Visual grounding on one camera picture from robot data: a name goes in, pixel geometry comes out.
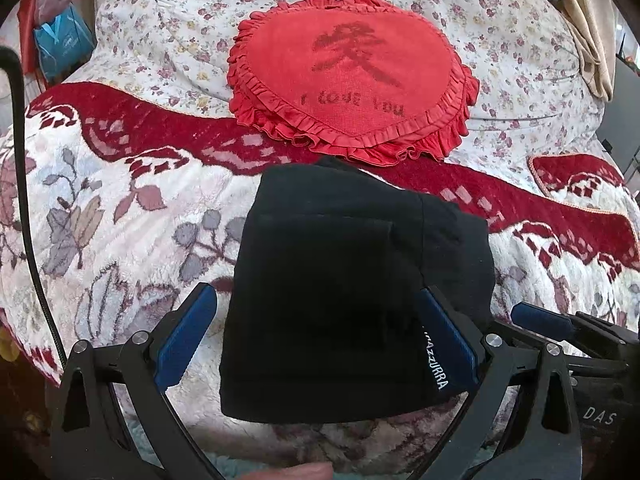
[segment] white floral bedsheet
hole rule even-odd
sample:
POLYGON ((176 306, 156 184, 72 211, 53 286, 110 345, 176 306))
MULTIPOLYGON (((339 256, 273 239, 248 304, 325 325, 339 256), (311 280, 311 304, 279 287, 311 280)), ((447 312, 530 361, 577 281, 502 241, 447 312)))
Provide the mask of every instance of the white floral bedsheet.
MULTIPOLYGON (((252 10, 266 9, 277 1, 106 0, 96 19, 98 48, 69 82, 103 83, 189 116, 228 117, 231 90, 226 84, 226 58, 238 23, 252 10)), ((546 0, 388 1, 436 23, 481 82, 478 103, 467 123, 469 136, 451 153, 448 162, 541 194, 527 169, 528 155, 585 152, 604 156, 594 134, 604 106, 590 95, 578 72, 572 37, 546 0)), ((40 248, 38 260, 50 265, 48 274, 64 275, 63 280, 46 280, 46 291, 54 306, 59 306, 54 314, 67 348, 78 335, 98 342, 110 341, 114 333, 127 335, 155 319, 153 308, 164 312, 177 305, 192 286, 186 285, 191 282, 184 278, 203 271, 198 266, 208 261, 203 251, 217 255, 212 257, 203 279, 232 274, 241 219, 259 183, 259 176, 237 176, 222 166, 203 166, 180 150, 177 158, 171 159, 172 172, 157 177, 150 173, 136 176, 137 170, 132 168, 137 161, 102 166, 79 137, 75 121, 87 118, 69 114, 64 118, 58 112, 52 112, 51 117, 45 110, 34 113, 28 120, 31 136, 27 146, 34 157, 30 179, 38 184, 50 179, 32 192, 32 225, 34 243, 40 248), (52 129, 59 120, 63 120, 64 128, 52 129), (178 166, 181 156, 190 162, 178 166), (200 181, 223 184, 203 191, 194 187, 200 181), (159 182, 166 184, 161 192, 159 182), (60 201, 56 203, 56 194, 50 192, 54 186, 64 188, 65 194, 59 194, 63 200, 74 201, 66 204, 69 208, 60 201), (43 204, 42 210, 34 210, 39 203, 43 204), (61 224, 47 217, 50 210, 60 207, 73 215, 76 204, 79 209, 75 218, 69 218, 75 222, 71 227, 66 220, 61 224), (51 237, 56 237, 53 225, 57 224, 59 236, 55 242, 51 237), (107 224, 115 230, 111 238, 89 244, 85 238, 94 233, 96 239, 100 238, 101 231, 96 229, 107 224), (79 225, 84 231, 76 232, 79 225), (67 228, 72 230, 76 244, 65 253, 60 240, 67 228), (120 235, 135 239, 135 244, 109 245, 107 240, 120 235), (207 247, 198 246, 198 253, 185 254, 175 268, 158 264, 175 259, 180 248, 196 247, 192 239, 207 247), (61 245, 59 259, 50 256, 52 243, 61 245), (107 264, 111 253, 120 254, 117 266, 107 264), (113 291, 110 301, 126 306, 129 317, 98 317, 92 298, 109 287, 113 291)), ((119 132, 122 123, 104 126, 119 132)), ((135 125, 128 126, 134 134, 135 125)), ((243 137, 242 142, 257 141, 243 137)), ((0 152, 7 189, 13 189, 10 185, 15 179, 10 148, 8 137, 0 152)), ((233 161, 232 153, 225 156, 227 162, 233 161)), ((143 157, 139 160, 138 169, 147 162, 143 157)), ((12 249, 20 246, 17 226, 12 223, 16 215, 13 202, 10 210, 7 201, 2 203, 4 214, 11 214, 6 222, 0 218, 4 226, 4 238, 0 238, 0 244, 4 243, 0 298, 11 304, 6 317, 26 348, 50 346, 29 286, 26 264, 20 251, 12 249)), ((460 405, 454 400, 394 420, 300 428, 274 428, 225 418, 220 413, 215 357, 220 351, 228 301, 228 295, 222 296, 210 337, 196 353, 184 384, 170 393, 178 414, 205 450, 279 464, 332 460, 343 470, 399 472, 410 468, 436 442, 460 405)), ((35 355, 34 360, 44 372, 57 375, 59 368, 52 354, 44 358, 35 355)), ((123 402, 131 411, 125 397, 123 402)))

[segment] pink flower print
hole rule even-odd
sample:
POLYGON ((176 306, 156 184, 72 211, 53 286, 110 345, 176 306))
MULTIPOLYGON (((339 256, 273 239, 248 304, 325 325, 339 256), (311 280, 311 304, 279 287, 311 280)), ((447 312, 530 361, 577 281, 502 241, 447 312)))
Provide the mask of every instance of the pink flower print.
POLYGON ((160 70, 158 70, 158 75, 162 79, 169 79, 171 77, 171 74, 171 69, 169 69, 168 67, 162 67, 160 70))
POLYGON ((199 50, 195 56, 193 56, 197 61, 201 61, 203 63, 208 63, 211 61, 211 56, 209 55, 208 52, 205 52, 204 50, 199 50))

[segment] leaf pattern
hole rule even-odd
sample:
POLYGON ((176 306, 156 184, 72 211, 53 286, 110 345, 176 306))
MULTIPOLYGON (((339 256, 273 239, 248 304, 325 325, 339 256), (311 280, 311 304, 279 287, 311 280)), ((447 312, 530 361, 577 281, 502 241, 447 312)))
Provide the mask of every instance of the leaf pattern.
POLYGON ((95 230, 102 220, 104 215, 104 209, 100 207, 100 196, 94 196, 84 208, 84 211, 79 207, 71 213, 71 231, 74 234, 74 238, 78 247, 87 247, 89 240, 94 236, 95 230))
POLYGON ((95 235, 104 209, 100 209, 100 196, 93 196, 84 206, 84 209, 77 204, 79 195, 82 192, 98 189, 101 181, 89 183, 85 178, 78 185, 78 172, 75 167, 76 157, 70 149, 62 149, 62 159, 68 165, 71 175, 65 173, 53 173, 48 175, 43 184, 52 186, 60 180, 66 182, 69 188, 69 199, 62 196, 56 201, 62 209, 52 208, 47 214, 47 223, 50 229, 49 257, 44 263, 42 270, 45 274, 54 278, 64 276, 68 271, 73 259, 78 256, 78 269, 82 268, 82 249, 87 247, 95 235))
POLYGON ((129 186, 130 192, 118 202, 113 212, 113 223, 115 224, 122 218, 131 208, 134 199, 138 205, 145 211, 156 211, 166 208, 164 200, 162 200, 162 192, 158 186, 149 184, 148 186, 136 187, 136 181, 132 180, 129 186))
POLYGON ((136 200, 145 211, 155 211, 166 207, 158 186, 149 185, 138 188, 136 200))
MULTIPOLYGON (((24 166, 26 173, 29 174, 36 168, 36 162, 27 156, 24 166)), ((11 155, 5 157, 0 166, 0 224, 5 227, 11 227, 14 223, 14 199, 18 197, 18 188, 15 183, 15 159, 11 155)))
POLYGON ((78 254, 78 245, 71 231, 71 215, 67 211, 51 209, 47 214, 47 223, 51 229, 52 246, 42 270, 45 274, 58 278, 64 276, 71 261, 78 254))
MULTIPOLYGON (((227 247, 229 242, 241 238, 245 218, 232 218, 225 226, 226 239, 222 244, 219 244, 215 231, 220 225, 221 219, 220 211, 208 209, 202 215, 199 224, 184 222, 175 229, 174 242, 187 251, 178 272, 182 282, 192 282, 207 272, 209 267, 216 262, 236 264, 236 261, 226 254, 227 247)), ((223 285, 230 288, 227 282, 223 282, 223 285)))
POLYGON ((178 298, 169 284, 130 288, 116 263, 101 270, 78 303, 76 336, 94 345, 124 343, 138 330, 152 330, 178 298))
POLYGON ((133 199, 136 197, 135 192, 130 192, 126 197, 118 202, 116 209, 113 211, 113 223, 115 224, 118 220, 120 220, 124 215, 126 215, 127 211, 133 204, 133 199))

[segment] floral blanket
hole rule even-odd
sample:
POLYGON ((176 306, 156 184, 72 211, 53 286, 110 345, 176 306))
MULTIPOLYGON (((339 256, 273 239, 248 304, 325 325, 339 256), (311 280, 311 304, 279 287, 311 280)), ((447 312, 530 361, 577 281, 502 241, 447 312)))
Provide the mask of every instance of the floral blanket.
MULTIPOLYGON (((226 309, 260 173, 271 164, 314 162, 316 154, 233 119, 185 116, 93 82, 43 94, 26 124, 36 258, 67 349, 79 338, 95 345, 123 342, 137 330, 152 329, 197 282, 216 287, 216 319, 182 382, 168 392, 204 449, 281 464, 332 460, 341 470, 390 473, 410 468, 450 423, 462 397, 353 424, 274 426, 220 412, 226 309)), ((60 368, 22 253, 10 148, 8 139, 0 170, 0 316, 34 364, 58 380, 60 368)), ((495 260, 494 316, 509 320, 511 307, 528 301, 637 329, 640 257, 626 215, 592 209, 591 203, 565 205, 426 157, 367 169, 486 218, 495 260)), ((546 170, 554 174, 552 166, 546 170)), ((121 402, 134 416, 125 392, 121 402)))
MULTIPOLYGON (((318 426, 252 424, 220 412, 226 308, 260 172, 316 157, 229 118, 231 39, 251 10, 277 1, 105 1, 92 60, 28 110, 36 259, 67 349, 81 337, 123 341, 153 327, 198 281, 214 284, 218 315, 182 383, 168 392, 203 449, 275 465, 331 460, 341 471, 405 471, 431 449, 462 399, 318 426)), ((420 158, 376 173, 487 218, 496 316, 508 319, 524 300, 595 312, 636 330, 638 252, 628 214, 546 198, 527 165, 531 155, 605 156, 594 136, 602 104, 579 74, 560 15, 545 0, 388 1, 433 20, 481 91, 469 136, 448 164, 420 158)), ((16 196, 9 135, 0 141, 0 317, 38 369, 58 380, 24 261, 16 196)), ((496 433, 504 418, 505 411, 496 433)))

